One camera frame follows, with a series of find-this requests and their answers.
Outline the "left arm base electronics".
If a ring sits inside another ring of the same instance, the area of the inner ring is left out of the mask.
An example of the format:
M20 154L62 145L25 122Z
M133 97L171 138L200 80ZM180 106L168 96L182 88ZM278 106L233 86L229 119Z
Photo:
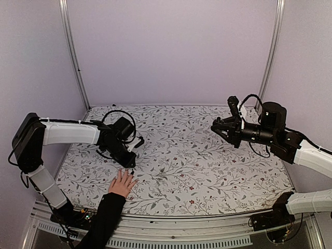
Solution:
M65 238L60 239L66 242L70 248L74 248L73 239L78 237L78 232L73 231L72 228L89 230L91 222L94 220L95 212L87 208L77 210L74 209L72 203L67 200L60 208L54 208L48 200L46 200L52 212L50 220L57 222L65 234Z

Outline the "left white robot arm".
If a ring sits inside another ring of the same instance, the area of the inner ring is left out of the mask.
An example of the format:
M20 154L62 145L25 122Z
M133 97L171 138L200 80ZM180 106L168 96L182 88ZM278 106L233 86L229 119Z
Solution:
M104 120L61 120L41 118L29 113L12 139L9 157L15 157L11 165L17 166L37 188L50 205L57 210L57 217L66 225L77 221L77 214L70 200L57 186L54 178L44 167L43 147L53 144L88 144L98 146L97 153L109 153L124 168L134 168L134 149L144 144L136 135L133 117L120 117L115 123Z

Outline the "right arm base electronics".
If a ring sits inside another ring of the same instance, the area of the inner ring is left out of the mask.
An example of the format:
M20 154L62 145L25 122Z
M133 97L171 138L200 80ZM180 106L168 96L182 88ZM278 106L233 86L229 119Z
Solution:
M294 232L295 215L290 214L286 208L289 198L295 193L285 192L281 194L272 206L272 210L265 213L251 215L248 220L248 226L252 227L254 231L261 231L284 226L284 228L272 231L266 231L268 240L275 244L284 244L292 240L300 231L303 223L303 213L297 230Z

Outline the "black sleeved forearm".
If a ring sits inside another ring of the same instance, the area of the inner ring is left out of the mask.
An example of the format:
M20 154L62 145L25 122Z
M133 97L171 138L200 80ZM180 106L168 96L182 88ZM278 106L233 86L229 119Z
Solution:
M125 202L125 197L116 193L104 195L89 231L75 248L105 248L120 221Z

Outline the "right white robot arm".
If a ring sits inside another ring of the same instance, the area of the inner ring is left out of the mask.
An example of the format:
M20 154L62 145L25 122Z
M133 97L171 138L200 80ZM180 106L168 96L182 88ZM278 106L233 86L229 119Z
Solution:
M231 117L216 118L211 130L238 148L243 141L263 144L279 159L310 168L331 177L331 151L315 145L304 134L286 127L286 108L276 102L262 104L260 123L244 121L242 104L234 96L228 100ZM308 193L286 192L273 204L268 215L279 226L288 215L331 211L331 190Z

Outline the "person's bare hand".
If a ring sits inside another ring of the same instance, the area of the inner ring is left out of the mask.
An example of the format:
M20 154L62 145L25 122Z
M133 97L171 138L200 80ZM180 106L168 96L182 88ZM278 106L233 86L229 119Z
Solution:
M122 169L120 169L117 176L112 180L108 193L115 193L127 198L137 182L138 180L133 180L133 174L129 173L128 170L122 172Z

